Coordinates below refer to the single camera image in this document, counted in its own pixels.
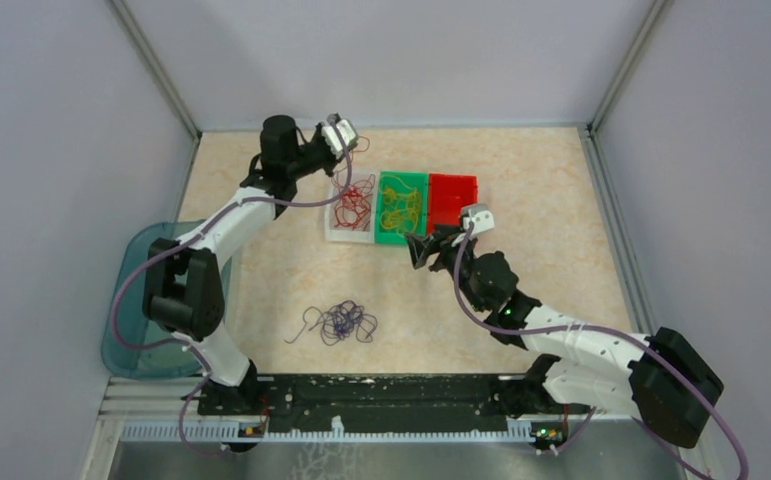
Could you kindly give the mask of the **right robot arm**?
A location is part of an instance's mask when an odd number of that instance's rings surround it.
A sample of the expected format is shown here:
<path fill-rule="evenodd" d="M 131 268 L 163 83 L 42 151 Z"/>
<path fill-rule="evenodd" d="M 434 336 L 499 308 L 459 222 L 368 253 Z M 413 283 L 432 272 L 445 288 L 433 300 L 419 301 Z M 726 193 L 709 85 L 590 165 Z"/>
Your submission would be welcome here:
<path fill-rule="evenodd" d="M 724 385 L 681 333 L 625 333 L 560 313 L 519 290 L 502 252 L 475 255 L 466 233 L 444 226 L 404 238 L 414 268 L 449 274 L 471 321 L 537 354 L 524 385 L 530 408 L 588 405 L 628 415 L 673 446 L 697 445 Z"/>

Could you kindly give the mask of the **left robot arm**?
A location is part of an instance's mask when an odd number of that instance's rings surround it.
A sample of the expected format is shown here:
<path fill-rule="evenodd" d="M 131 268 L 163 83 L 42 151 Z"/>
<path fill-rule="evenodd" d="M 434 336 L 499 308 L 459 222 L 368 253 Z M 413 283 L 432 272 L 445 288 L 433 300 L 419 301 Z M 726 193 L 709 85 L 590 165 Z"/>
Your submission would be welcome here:
<path fill-rule="evenodd" d="M 356 128 L 339 114 L 317 124 L 308 140 L 300 138 L 294 118 L 267 118 L 260 151 L 226 204 L 195 229 L 149 248 L 144 315 L 194 354 L 209 385 L 238 414 L 258 406 L 261 388 L 254 363 L 225 326 L 221 270 L 261 228 L 295 205 L 299 180 L 318 171 L 332 176 L 341 162 L 350 162 L 358 140 Z"/>

